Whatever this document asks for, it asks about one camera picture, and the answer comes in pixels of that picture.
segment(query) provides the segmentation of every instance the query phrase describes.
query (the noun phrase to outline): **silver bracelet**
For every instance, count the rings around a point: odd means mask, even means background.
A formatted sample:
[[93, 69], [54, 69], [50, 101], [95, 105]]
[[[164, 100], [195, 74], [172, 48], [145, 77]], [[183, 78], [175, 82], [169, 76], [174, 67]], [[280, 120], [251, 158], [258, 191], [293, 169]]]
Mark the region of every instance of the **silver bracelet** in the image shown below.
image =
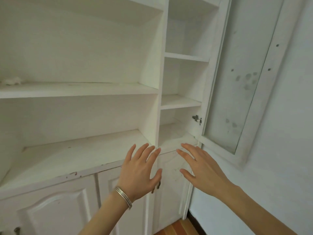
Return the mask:
[[131, 210], [131, 207], [132, 207], [133, 205], [131, 204], [131, 200], [128, 198], [128, 196], [127, 196], [127, 195], [124, 193], [124, 191], [123, 191], [120, 187], [118, 187], [118, 186], [115, 187], [115, 190], [117, 191], [117, 193], [120, 194], [120, 196], [122, 196], [122, 197], [124, 198], [124, 200], [126, 201], [126, 203], [127, 203], [127, 205], [128, 205], [129, 210]]

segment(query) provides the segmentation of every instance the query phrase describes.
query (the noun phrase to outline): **floor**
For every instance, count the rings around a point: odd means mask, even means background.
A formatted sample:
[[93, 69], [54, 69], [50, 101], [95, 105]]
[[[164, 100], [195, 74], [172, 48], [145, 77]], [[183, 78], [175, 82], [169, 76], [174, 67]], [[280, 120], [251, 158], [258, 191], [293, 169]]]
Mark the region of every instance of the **floor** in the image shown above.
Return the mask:
[[189, 219], [178, 220], [155, 235], [199, 235]]

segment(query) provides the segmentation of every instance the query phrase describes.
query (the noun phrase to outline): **glass panel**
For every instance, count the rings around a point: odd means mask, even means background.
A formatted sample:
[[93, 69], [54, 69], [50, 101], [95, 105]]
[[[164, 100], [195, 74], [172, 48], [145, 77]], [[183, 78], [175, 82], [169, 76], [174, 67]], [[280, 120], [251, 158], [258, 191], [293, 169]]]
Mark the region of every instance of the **glass panel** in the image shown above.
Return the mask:
[[233, 0], [204, 136], [235, 153], [283, 0]]

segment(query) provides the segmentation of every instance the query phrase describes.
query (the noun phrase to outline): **person's right hand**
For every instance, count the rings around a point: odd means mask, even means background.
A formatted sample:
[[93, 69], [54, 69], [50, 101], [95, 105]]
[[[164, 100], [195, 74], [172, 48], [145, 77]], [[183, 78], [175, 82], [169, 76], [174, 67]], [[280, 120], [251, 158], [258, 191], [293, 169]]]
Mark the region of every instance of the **person's right hand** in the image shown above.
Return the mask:
[[182, 143], [181, 145], [188, 150], [194, 158], [180, 149], [176, 151], [190, 165], [195, 176], [191, 175], [185, 169], [180, 169], [180, 172], [194, 187], [218, 199], [231, 188], [235, 187], [235, 185], [228, 180], [217, 162], [206, 151], [198, 146], [195, 147], [187, 143]]

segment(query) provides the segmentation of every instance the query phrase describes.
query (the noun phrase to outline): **dark baseboard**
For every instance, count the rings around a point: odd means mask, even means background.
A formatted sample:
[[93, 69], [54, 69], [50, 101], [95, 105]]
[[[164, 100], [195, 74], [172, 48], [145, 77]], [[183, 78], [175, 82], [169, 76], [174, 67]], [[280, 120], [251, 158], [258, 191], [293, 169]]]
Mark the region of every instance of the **dark baseboard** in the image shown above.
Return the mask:
[[201, 225], [199, 224], [199, 222], [197, 221], [197, 219], [190, 213], [189, 210], [188, 210], [188, 213], [187, 213], [187, 218], [189, 218], [191, 224], [197, 230], [199, 235], [207, 235], [205, 233], [205, 231], [203, 230], [203, 228], [201, 227]]

